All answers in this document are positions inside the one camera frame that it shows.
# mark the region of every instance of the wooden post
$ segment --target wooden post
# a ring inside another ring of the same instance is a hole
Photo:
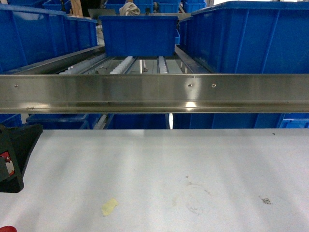
[[[73,15],[83,17],[82,5],[80,0],[71,0]]]

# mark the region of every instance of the white roller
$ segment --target white roller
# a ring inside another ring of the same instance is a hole
[[[121,74],[124,70],[128,68],[128,65],[133,60],[133,57],[125,58],[110,74]]]
[[[159,57],[159,68],[160,68],[161,74],[167,74],[168,73],[168,68],[166,67],[164,57]]]
[[[65,70],[64,72],[62,73],[59,73],[60,75],[67,75],[67,74],[78,74],[80,73],[82,70],[85,70],[86,68],[88,67],[91,67],[92,65],[94,65],[95,63],[99,62],[100,60],[103,60],[106,58],[106,53],[100,55],[100,56],[97,56],[97,57],[94,57],[92,59],[87,59],[87,60],[84,60],[80,63],[77,63],[71,67],[69,67],[67,70]]]

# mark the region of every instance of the white table surface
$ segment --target white table surface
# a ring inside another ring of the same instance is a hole
[[[0,193],[0,227],[307,232],[309,130],[50,130],[24,182]]]

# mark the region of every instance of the blue storage crate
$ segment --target blue storage crate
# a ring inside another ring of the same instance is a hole
[[[178,13],[179,3],[159,3],[160,13]]]
[[[171,56],[176,16],[99,16],[108,56]]]
[[[106,9],[114,9],[116,14],[119,14],[119,9],[124,6],[126,0],[108,0],[105,3]]]
[[[15,114],[0,114],[0,124],[5,127],[21,127],[23,125],[21,121],[21,115]]]
[[[68,52],[64,12],[0,4],[2,72]]]
[[[178,4],[181,2],[181,0],[158,0],[159,4],[161,3],[169,3],[169,4]]]
[[[176,30],[175,44],[179,45],[179,43],[180,43],[180,34],[178,30]]]
[[[89,129],[93,129],[102,114],[33,114],[26,119],[27,123],[53,123],[83,121],[88,123]]]
[[[41,124],[43,130],[88,130],[90,129],[87,121],[45,121],[27,122],[26,125]]]
[[[173,129],[278,128],[284,114],[173,114]]]
[[[46,0],[8,0],[8,4],[16,6],[27,6],[35,8],[43,8]]]
[[[104,129],[169,129],[168,114],[110,114]]]
[[[284,119],[280,128],[309,128],[308,118]]]
[[[146,8],[150,9],[150,13],[154,12],[154,4],[136,4],[136,6],[140,9],[140,13],[144,14],[146,13]]]
[[[206,7],[206,3],[183,3],[183,10],[187,13],[198,11]]]
[[[309,114],[308,113],[292,113],[285,114],[280,128],[308,128]]]
[[[138,4],[151,4],[154,7],[154,0],[134,0],[135,5]]]
[[[54,0],[49,0],[48,2],[43,4],[43,7],[47,10],[53,10],[53,11],[61,11],[62,10],[62,5],[60,4],[56,4],[54,2]],[[64,3],[64,7],[66,9],[66,13],[69,14],[70,13],[70,9],[71,9],[71,1],[67,0]]]
[[[96,20],[66,16],[64,24],[70,53],[98,45]]]
[[[192,20],[193,17],[189,17],[186,19],[183,19],[179,22],[179,32],[180,32],[180,48],[189,53],[188,47],[190,44],[190,37],[192,37],[193,32],[190,30],[192,27]]]
[[[216,73],[309,73],[308,10],[309,2],[230,1],[194,12],[189,55]]]
[[[186,3],[205,3],[205,0],[183,0]]]

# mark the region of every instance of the stainless steel rail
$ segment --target stainless steel rail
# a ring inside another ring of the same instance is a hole
[[[309,74],[0,75],[0,113],[308,112]]]

